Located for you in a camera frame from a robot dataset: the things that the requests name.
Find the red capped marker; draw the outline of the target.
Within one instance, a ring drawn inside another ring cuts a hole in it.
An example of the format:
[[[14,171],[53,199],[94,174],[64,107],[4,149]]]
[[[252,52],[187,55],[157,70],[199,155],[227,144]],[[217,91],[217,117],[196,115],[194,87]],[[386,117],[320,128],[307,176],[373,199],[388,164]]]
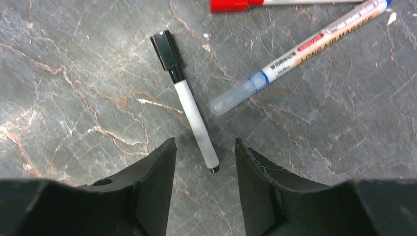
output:
[[[359,3],[362,0],[211,0],[211,13],[243,12],[254,6]]]

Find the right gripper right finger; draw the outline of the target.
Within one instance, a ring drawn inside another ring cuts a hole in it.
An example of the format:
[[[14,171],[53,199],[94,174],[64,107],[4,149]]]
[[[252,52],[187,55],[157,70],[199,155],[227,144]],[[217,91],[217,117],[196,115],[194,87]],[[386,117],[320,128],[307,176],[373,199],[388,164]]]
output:
[[[414,236],[415,179],[350,179],[336,185],[298,176],[235,142],[248,236]]]

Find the clear barrel pen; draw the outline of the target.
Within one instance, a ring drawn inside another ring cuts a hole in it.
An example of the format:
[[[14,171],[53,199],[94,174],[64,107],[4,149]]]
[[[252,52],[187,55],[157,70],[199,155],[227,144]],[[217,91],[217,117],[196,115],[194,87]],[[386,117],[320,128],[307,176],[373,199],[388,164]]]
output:
[[[366,0],[356,6],[259,72],[213,100],[210,104],[211,112],[219,116],[231,110],[291,69],[380,15],[391,3],[390,0]]]

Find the black capped marker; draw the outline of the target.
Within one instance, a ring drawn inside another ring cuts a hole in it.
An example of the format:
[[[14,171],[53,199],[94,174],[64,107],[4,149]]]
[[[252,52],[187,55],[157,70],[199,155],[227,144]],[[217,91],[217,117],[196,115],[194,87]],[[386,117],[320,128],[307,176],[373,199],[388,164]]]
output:
[[[166,30],[153,35],[150,40],[163,69],[170,74],[206,167],[212,173],[217,173],[220,170],[220,161],[192,95],[190,86],[183,74],[180,54],[173,36]]]

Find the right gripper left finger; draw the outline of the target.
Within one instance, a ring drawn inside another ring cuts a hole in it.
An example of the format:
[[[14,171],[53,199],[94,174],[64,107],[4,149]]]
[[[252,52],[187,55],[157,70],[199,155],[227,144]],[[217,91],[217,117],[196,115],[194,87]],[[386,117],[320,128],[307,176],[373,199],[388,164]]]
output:
[[[151,154],[94,184],[49,179],[0,182],[3,236],[163,236],[176,163],[169,138]]]

